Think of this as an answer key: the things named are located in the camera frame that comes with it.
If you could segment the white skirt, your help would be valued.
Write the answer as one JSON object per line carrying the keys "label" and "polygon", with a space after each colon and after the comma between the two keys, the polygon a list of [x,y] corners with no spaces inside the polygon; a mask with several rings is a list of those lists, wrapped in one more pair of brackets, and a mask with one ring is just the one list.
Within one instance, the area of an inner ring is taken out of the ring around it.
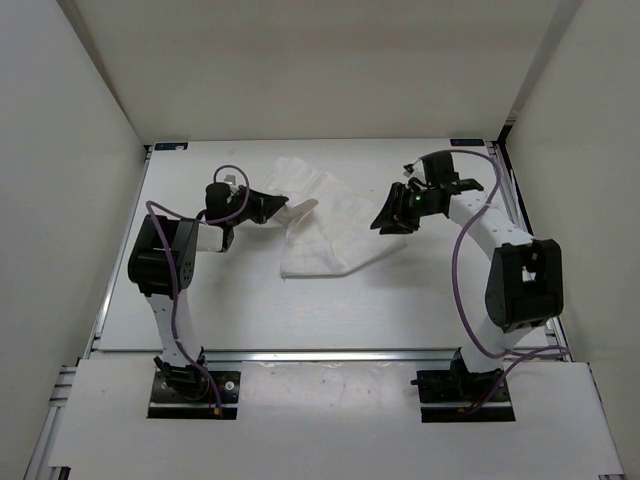
{"label": "white skirt", "polygon": [[278,159],[263,190],[288,198],[274,215],[286,228],[283,278],[346,276],[407,246],[370,229],[373,203],[299,158]]}

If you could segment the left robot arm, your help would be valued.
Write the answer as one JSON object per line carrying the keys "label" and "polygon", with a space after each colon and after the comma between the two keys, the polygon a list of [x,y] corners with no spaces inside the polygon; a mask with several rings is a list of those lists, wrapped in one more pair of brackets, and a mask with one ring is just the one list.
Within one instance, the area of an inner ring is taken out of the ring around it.
{"label": "left robot arm", "polygon": [[151,306],[162,343],[154,359],[166,384],[179,395],[196,401],[218,387],[205,371],[204,348],[191,321],[187,288],[195,273],[199,242],[209,240],[216,253],[228,251],[234,228],[245,221],[262,225],[289,201],[244,185],[213,182],[205,189],[205,208],[196,217],[175,219],[158,215],[149,201],[132,248],[127,273]]}

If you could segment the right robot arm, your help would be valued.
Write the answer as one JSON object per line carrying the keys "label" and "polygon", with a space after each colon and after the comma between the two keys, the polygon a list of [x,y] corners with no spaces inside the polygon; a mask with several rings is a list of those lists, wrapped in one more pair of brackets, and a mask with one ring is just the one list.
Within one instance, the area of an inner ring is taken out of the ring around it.
{"label": "right robot arm", "polygon": [[[454,168],[459,149],[446,149],[419,158],[423,179],[414,167],[404,167],[409,179],[391,185],[385,203],[370,227],[382,235],[416,232],[423,218],[443,215],[460,226],[451,258],[454,302],[468,341],[460,348],[463,366],[449,375],[449,387],[470,400],[486,384],[484,373],[500,369],[504,357],[533,329],[561,314],[564,307],[560,245],[539,240],[518,227],[493,200],[499,188],[463,179]],[[472,326],[464,310],[459,280],[462,242],[471,238],[490,261],[485,288],[485,317]]]}

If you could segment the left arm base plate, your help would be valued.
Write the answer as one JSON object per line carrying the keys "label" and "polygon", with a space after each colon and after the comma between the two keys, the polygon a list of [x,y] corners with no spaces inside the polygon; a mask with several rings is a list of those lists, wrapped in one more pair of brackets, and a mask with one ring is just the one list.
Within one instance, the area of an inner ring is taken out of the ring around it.
{"label": "left arm base plate", "polygon": [[154,358],[155,373],[147,417],[149,419],[236,420],[241,372],[210,370],[208,378],[193,366],[174,367],[160,356]]}

